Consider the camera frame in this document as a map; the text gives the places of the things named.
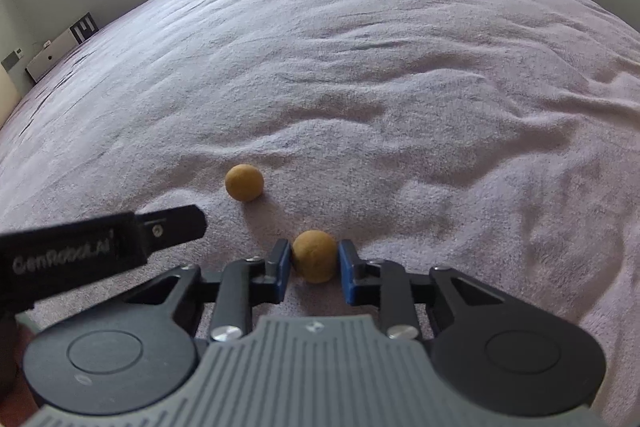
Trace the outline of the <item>left human hand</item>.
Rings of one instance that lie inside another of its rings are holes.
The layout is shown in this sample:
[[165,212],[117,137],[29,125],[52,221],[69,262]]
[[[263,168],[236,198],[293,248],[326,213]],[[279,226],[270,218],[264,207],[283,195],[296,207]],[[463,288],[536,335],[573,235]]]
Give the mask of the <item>left human hand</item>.
[[21,426],[38,411],[22,369],[23,355],[34,334],[17,319],[1,321],[1,425]]

